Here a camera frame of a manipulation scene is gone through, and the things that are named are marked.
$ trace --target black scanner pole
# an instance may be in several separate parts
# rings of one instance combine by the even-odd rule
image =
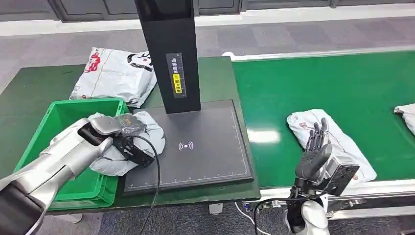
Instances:
[[[135,0],[135,4],[166,113],[200,110],[193,1]]]

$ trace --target black cable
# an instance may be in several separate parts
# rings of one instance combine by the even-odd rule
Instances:
[[[160,188],[160,162],[159,162],[159,155],[157,154],[156,148],[154,147],[154,145],[148,139],[146,139],[146,138],[144,138],[142,136],[138,136],[138,135],[130,136],[130,137],[136,137],[136,138],[142,139],[143,141],[147,142],[147,144],[149,144],[151,146],[151,148],[153,149],[154,158],[156,159],[156,162],[157,162],[157,187],[156,187],[156,192],[154,193],[154,198],[153,198],[153,202],[151,203],[150,211],[148,212],[147,217],[144,220],[143,226],[142,226],[142,228],[140,230],[139,235],[141,235],[142,232],[144,231],[145,225],[147,224],[148,218],[150,218],[150,214],[151,214],[151,211],[153,210],[154,204],[156,203],[157,196],[159,195],[159,188]]]
[[[327,194],[327,192],[322,192],[318,195],[314,195],[314,196],[309,196],[309,197],[298,197],[298,198],[270,198],[267,200],[263,200],[258,202],[258,204],[255,206],[254,208],[254,230],[255,230],[255,235],[258,235],[258,230],[256,229],[256,211],[258,210],[258,207],[264,203],[267,202],[272,202],[272,201],[307,201],[307,200],[313,200],[313,199],[317,199],[323,195]]]

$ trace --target white cable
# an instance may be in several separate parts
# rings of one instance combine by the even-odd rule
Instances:
[[[251,217],[249,217],[249,215],[247,215],[247,214],[245,214],[245,213],[243,213],[242,211],[241,211],[241,209],[239,208],[239,206],[238,206],[238,204],[235,202],[235,206],[236,206],[236,208],[238,209],[238,211],[239,212],[241,212],[241,214],[243,214],[245,217],[247,217],[249,220],[251,220],[251,222],[252,222],[252,224],[254,224],[254,220],[251,218]],[[262,230],[260,230],[258,227],[256,228],[260,233],[263,233],[263,234],[265,234],[265,235],[271,235],[271,234],[269,234],[269,233],[266,233],[266,232],[264,232],[264,231],[262,231]]]

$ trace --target black glove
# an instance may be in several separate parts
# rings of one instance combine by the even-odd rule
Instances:
[[[314,123],[314,130],[310,130],[310,137],[307,142],[305,151],[300,162],[296,167],[296,176],[300,179],[317,182],[320,171],[319,169],[327,162],[330,157],[333,146],[326,144],[324,146],[324,132],[327,130],[327,120],[322,118],[322,127]]]

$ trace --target gray floor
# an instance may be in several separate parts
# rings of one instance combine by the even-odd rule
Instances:
[[[415,45],[415,17],[348,21],[204,26],[196,29],[199,56],[328,51]],[[0,37],[0,93],[22,67],[83,64],[91,47],[146,50],[141,30]],[[78,224],[48,217],[39,235],[136,235],[147,210],[87,214]],[[331,221],[332,235],[398,235],[415,229],[413,216]],[[281,210],[261,213],[259,226],[287,234]],[[253,234],[234,204],[209,215],[206,205],[156,209],[146,233],[186,235]]]

